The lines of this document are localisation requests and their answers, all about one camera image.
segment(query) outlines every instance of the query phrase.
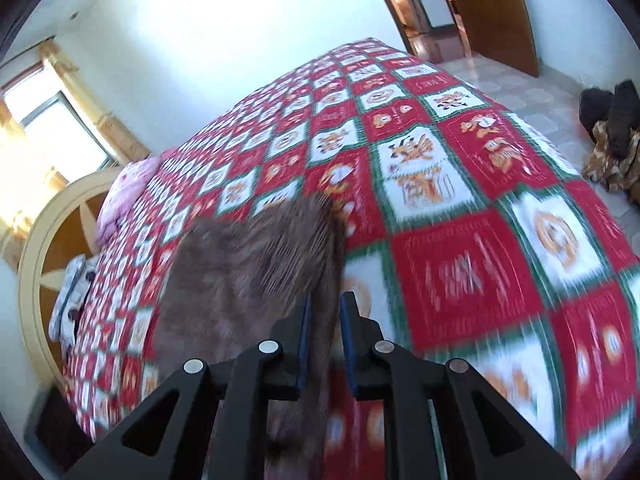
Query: window pane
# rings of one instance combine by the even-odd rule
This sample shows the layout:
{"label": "window pane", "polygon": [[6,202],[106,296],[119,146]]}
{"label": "window pane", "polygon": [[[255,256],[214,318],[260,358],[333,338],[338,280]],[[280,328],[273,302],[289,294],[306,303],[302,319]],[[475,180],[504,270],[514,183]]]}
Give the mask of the window pane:
{"label": "window pane", "polygon": [[7,108],[19,123],[47,99],[60,91],[60,83],[47,70],[40,70],[11,87],[5,94]]}
{"label": "window pane", "polygon": [[93,173],[107,158],[62,103],[47,108],[24,130],[31,142],[50,154],[52,164],[69,182]]}

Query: yellow curtain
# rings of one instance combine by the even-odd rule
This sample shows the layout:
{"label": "yellow curtain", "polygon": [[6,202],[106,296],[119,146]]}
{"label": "yellow curtain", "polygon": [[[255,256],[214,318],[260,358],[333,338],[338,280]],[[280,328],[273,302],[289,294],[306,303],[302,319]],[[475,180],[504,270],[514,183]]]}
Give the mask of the yellow curtain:
{"label": "yellow curtain", "polygon": [[0,255],[12,269],[33,221],[66,184],[0,97]]}
{"label": "yellow curtain", "polygon": [[68,95],[75,101],[88,119],[94,124],[100,136],[111,146],[120,164],[135,162],[148,157],[149,150],[127,129],[113,113],[105,111],[90,90],[85,86],[79,69],[60,50],[53,40],[39,46],[44,67],[53,70],[62,81]]}

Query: triangular cutout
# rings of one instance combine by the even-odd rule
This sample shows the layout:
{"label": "triangular cutout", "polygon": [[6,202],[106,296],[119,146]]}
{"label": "triangular cutout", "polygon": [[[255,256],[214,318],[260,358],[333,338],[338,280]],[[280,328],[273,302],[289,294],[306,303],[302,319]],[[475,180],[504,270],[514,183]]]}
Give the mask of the triangular cutout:
{"label": "triangular cutout", "polygon": [[471,396],[493,456],[502,456],[524,446],[524,438],[518,430],[483,393],[476,390]]}
{"label": "triangular cutout", "polygon": [[147,456],[155,456],[179,398],[178,390],[168,392],[127,430],[122,436],[122,445]]}

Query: red and white checkered blanket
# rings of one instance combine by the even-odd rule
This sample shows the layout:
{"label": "red and white checkered blanket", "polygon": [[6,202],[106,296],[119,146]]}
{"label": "red and white checkered blanket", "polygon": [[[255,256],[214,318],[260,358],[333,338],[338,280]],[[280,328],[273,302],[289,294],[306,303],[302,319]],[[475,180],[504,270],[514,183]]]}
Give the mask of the red and white checkered blanket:
{"label": "red and white checkered blanket", "polygon": [[[377,40],[255,91],[161,166],[102,252],[66,368],[87,433],[157,384],[156,305],[193,219],[316,190],[347,225],[344,288],[387,339],[468,359],[585,478],[617,460],[640,369],[625,237],[528,124]],[[382,478],[380,405],[356,405],[337,377],[332,406],[325,478]]]}

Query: headboard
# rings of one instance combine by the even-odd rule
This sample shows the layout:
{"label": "headboard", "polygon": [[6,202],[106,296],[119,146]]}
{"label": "headboard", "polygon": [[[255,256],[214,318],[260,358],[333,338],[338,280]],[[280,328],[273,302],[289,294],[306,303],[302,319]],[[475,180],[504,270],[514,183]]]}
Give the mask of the headboard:
{"label": "headboard", "polygon": [[18,314],[22,337],[43,384],[63,385],[60,345],[46,327],[66,264],[78,254],[97,254],[95,219],[121,168],[76,180],[47,204],[33,224],[18,266]]}

